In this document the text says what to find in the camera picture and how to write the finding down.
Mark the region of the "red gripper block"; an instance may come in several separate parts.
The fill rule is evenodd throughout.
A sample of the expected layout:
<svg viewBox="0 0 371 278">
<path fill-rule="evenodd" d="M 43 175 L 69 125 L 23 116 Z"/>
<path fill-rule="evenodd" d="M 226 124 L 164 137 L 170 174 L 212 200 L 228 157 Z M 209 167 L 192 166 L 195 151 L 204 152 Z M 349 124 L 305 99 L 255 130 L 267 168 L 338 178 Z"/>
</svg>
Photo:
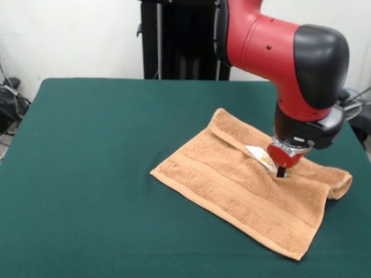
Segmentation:
<svg viewBox="0 0 371 278">
<path fill-rule="evenodd" d="M 267 152 L 273 162 L 278 165 L 277 177 L 279 178 L 286 177 L 287 168 L 295 166 L 304 156 L 303 150 L 273 143 L 268 146 Z"/>
</svg>

